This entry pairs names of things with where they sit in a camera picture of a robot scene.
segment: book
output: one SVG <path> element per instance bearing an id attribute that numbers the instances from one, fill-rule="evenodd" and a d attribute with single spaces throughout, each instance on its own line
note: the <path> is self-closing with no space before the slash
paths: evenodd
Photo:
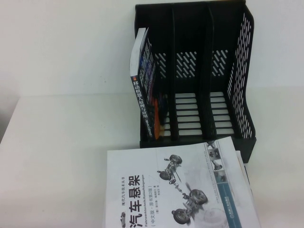
<path id="1" fill-rule="evenodd" d="M 150 139 L 163 135 L 167 96 L 159 90 L 158 66 L 149 40 L 149 28 L 139 28 L 130 57 L 130 76 Z"/>
<path id="2" fill-rule="evenodd" d="M 231 137 L 108 151 L 106 227 L 259 228 Z"/>

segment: black file organizer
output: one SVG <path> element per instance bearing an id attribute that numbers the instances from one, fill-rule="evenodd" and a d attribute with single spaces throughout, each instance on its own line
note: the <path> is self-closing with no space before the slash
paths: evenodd
<path id="1" fill-rule="evenodd" d="M 208 142 L 231 136 L 247 163 L 256 133 L 246 104 L 254 30 L 246 2 L 147 4 L 136 5 L 135 9 L 135 35 L 138 28 L 150 30 L 162 90 L 168 94 L 167 131 L 171 133 L 149 141 L 141 121 L 141 148 Z M 194 108 L 179 109 L 179 105 L 189 104 L 194 98 Z M 200 127 L 184 129 L 184 123 L 199 123 Z M 189 130 L 201 133 L 189 135 Z"/>

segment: rectangular slot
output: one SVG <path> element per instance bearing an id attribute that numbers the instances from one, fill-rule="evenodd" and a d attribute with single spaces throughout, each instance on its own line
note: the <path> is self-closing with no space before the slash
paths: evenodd
<path id="1" fill-rule="evenodd" d="M 201 128 L 200 123 L 179 123 L 179 128 Z"/>
<path id="2" fill-rule="evenodd" d="M 201 130 L 181 130 L 179 131 L 180 135 L 202 135 Z"/>
<path id="3" fill-rule="evenodd" d="M 214 121 L 227 121 L 230 120 L 230 116 L 228 115 L 215 115 L 214 117 Z"/>
<path id="4" fill-rule="evenodd" d="M 211 103 L 211 108 L 227 108 L 226 103 Z"/>
<path id="5" fill-rule="evenodd" d="M 211 97 L 210 102 L 211 103 L 225 102 L 225 98 L 223 98 L 223 97 Z"/>
<path id="6" fill-rule="evenodd" d="M 232 128 L 228 129 L 217 129 L 217 134 L 234 134 L 234 131 Z"/>
<path id="7" fill-rule="evenodd" d="M 215 122 L 215 127 L 232 127 L 231 122 Z"/>
<path id="8" fill-rule="evenodd" d="M 170 136 L 171 135 L 171 132 L 170 131 L 165 131 L 163 136 Z"/>
<path id="9" fill-rule="evenodd" d="M 228 114 L 228 110 L 227 109 L 212 110 L 212 113 L 214 115 Z"/>
<path id="10" fill-rule="evenodd" d="M 211 92 L 210 97 L 224 96 L 223 92 Z"/>
<path id="11" fill-rule="evenodd" d="M 178 104 L 176 105 L 176 109 L 197 109 L 197 104 Z"/>
<path id="12" fill-rule="evenodd" d="M 192 110 L 192 111 L 177 111 L 177 115 L 198 115 L 198 110 Z"/>
<path id="13" fill-rule="evenodd" d="M 176 99 L 177 104 L 191 104 L 191 103 L 196 103 L 195 98 L 189 98 L 189 99 Z"/>
<path id="14" fill-rule="evenodd" d="M 195 94 L 189 93 L 189 94 L 176 94 L 176 98 L 189 98 L 189 97 L 195 97 Z"/>
<path id="15" fill-rule="evenodd" d="M 200 121 L 198 116 L 185 116 L 185 117 L 177 117 L 178 122 L 194 122 Z"/>

